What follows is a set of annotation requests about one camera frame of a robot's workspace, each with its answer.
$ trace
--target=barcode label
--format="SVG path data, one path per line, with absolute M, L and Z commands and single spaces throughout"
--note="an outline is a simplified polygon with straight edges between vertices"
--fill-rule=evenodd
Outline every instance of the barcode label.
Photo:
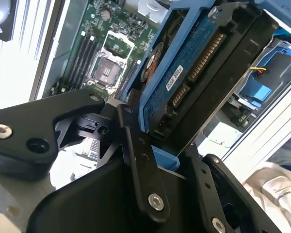
M 183 67 L 182 66 L 178 66 L 178 68 L 174 72 L 173 76 L 171 77 L 171 79 L 169 80 L 169 82 L 166 85 L 167 91 L 170 91 L 170 89 L 173 87 L 175 81 L 180 76 L 182 71 L 183 71 Z

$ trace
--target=yellow wire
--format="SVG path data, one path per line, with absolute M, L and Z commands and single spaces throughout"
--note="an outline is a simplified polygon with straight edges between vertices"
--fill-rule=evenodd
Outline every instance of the yellow wire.
M 264 71 L 267 71 L 266 68 L 263 68 L 263 67 L 250 67 L 251 70 L 264 70 Z

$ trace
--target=white cloth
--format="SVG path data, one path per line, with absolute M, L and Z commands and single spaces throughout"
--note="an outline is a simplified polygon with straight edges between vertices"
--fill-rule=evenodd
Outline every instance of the white cloth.
M 244 184 L 283 233 L 291 233 L 291 172 L 266 162 Z

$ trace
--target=ram slot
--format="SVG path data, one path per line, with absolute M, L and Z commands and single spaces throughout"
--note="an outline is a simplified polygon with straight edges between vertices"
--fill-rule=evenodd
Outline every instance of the ram slot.
M 84 49 L 86 47 L 86 41 L 88 39 L 87 36 L 85 36 L 85 32 L 82 32 L 81 33 L 82 35 L 82 40 L 81 40 L 81 43 L 79 45 L 79 48 L 78 48 L 78 51 L 77 51 L 77 54 L 74 58 L 74 61 L 73 61 L 73 65 L 72 65 L 72 70 L 70 72 L 70 75 L 69 75 L 69 78 L 68 78 L 68 81 L 67 81 L 67 87 L 69 88 L 72 83 L 73 83 L 73 77 L 75 75 L 75 72 L 77 71 L 77 68 L 80 64 L 80 61 L 81 61 L 81 57 L 82 57 L 82 54 L 84 52 Z
M 80 57 L 80 63 L 78 65 L 78 67 L 77 67 L 77 71 L 75 72 L 75 74 L 74 74 L 74 76 L 72 78 L 72 84 L 69 87 L 68 91 L 72 91 L 72 90 L 76 89 L 76 85 L 77 85 L 78 79 L 80 77 L 82 68 L 83 68 L 84 64 L 86 63 L 86 58 L 87 58 L 87 56 L 89 54 L 89 48 L 90 48 L 91 42 L 92 42 L 92 40 L 90 38 L 92 38 L 92 37 L 90 36 L 90 37 L 87 38 L 85 49 L 82 52 L 82 56 Z
M 91 43 L 91 46 L 90 46 L 90 51 L 88 53 L 88 56 L 85 58 L 85 63 L 84 63 L 84 66 L 81 70 L 81 74 L 80 76 L 78 77 L 78 81 L 77 81 L 77 84 L 76 84 L 76 89 L 80 89 L 81 88 L 81 85 L 82 85 L 82 82 L 84 81 L 84 77 L 87 73 L 87 70 L 88 70 L 88 67 L 92 61 L 92 58 L 94 56 L 94 53 L 96 51 L 96 40 L 93 36 L 91 36 L 90 38 L 90 43 Z
M 119 98 L 122 96 L 127 83 L 129 82 L 131 77 L 134 75 L 136 69 L 138 68 L 138 65 L 139 65 L 138 62 L 131 63 L 131 65 L 127 69 L 127 72 L 125 72 L 125 75 L 123 76 L 123 79 L 122 79 L 118 89 L 116 90 L 116 93 L 115 93 L 115 96 L 114 96 L 115 99 L 119 100 Z

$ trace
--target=circuit board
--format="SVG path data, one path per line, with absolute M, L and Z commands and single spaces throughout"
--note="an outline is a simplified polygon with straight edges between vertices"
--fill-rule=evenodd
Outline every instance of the circuit board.
M 113 35 L 108 34 L 109 31 L 126 36 L 128 40 L 134 44 L 134 48 L 127 59 L 127 63 L 125 64 L 125 67 L 129 67 L 133 62 L 142 59 L 145 52 L 148 50 L 157 29 L 149 25 L 144 20 L 138 18 L 135 14 L 119 7 L 112 1 L 92 1 L 86 9 L 79 32 L 76 36 L 75 43 L 63 75 L 64 82 L 68 80 L 71 70 L 73 69 L 74 60 L 77 56 L 82 40 L 82 33 L 84 32 L 90 33 L 95 37 L 97 44 L 95 54 L 97 54 L 102 47 L 108 51 L 111 51 L 113 55 L 118 57 L 126 57 L 129 54 L 131 47 L 121 39 L 117 39 Z M 90 58 L 91 65 L 94 62 L 94 56 Z M 91 75 L 95 73 L 96 69 L 98 69 L 97 64 L 87 70 L 87 75 L 85 76 L 83 83 L 86 83 L 86 88 L 94 89 L 102 95 L 104 99 L 107 99 L 110 94 L 105 89 L 99 88 L 95 84 L 87 85 L 87 82 L 91 80 Z M 125 68 L 122 68 L 120 72 L 124 73 Z
M 161 103 L 171 98 L 214 31 L 215 22 L 207 17 L 203 17 L 201 22 L 192 28 L 182 48 L 175 56 L 173 63 L 146 104 L 144 108 L 145 119 L 150 119 L 158 111 Z M 148 129 L 149 123 L 148 120 L 145 120 L 145 130 L 147 131 Z

